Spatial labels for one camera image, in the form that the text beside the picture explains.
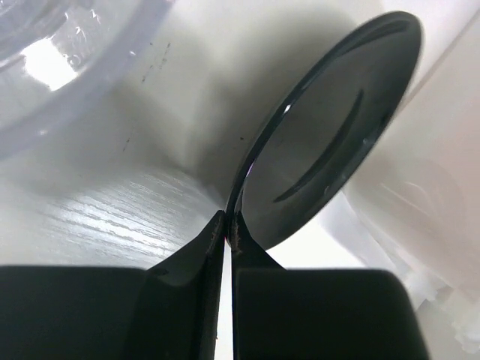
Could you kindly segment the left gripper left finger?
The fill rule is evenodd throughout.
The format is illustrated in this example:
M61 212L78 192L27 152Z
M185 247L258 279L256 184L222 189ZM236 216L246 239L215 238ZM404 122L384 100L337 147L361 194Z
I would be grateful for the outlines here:
M148 268L1 268L3 359L213 359L224 223Z

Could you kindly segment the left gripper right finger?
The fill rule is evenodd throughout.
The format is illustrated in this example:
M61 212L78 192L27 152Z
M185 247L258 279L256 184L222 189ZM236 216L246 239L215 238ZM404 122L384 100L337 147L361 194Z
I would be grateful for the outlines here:
M379 269L288 270L230 225L235 359L427 359L404 286Z

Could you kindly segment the translucent plastic bin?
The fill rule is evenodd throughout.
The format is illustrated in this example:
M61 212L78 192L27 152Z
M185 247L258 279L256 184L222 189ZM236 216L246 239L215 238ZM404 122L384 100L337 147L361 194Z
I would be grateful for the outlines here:
M479 357L479 3L319 215L406 287L433 359Z

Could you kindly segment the black plate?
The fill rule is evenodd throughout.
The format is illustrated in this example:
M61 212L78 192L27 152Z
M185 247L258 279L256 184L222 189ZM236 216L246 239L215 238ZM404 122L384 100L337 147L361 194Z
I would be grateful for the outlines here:
M262 123L226 205L227 239L273 248L349 181L389 126L422 45L417 16L392 11L332 46Z

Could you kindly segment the clear plastic cup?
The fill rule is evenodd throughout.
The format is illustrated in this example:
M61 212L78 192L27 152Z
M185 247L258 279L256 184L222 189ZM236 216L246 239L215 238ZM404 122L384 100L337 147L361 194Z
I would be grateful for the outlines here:
M171 1L2 1L1 156L77 118L110 90Z

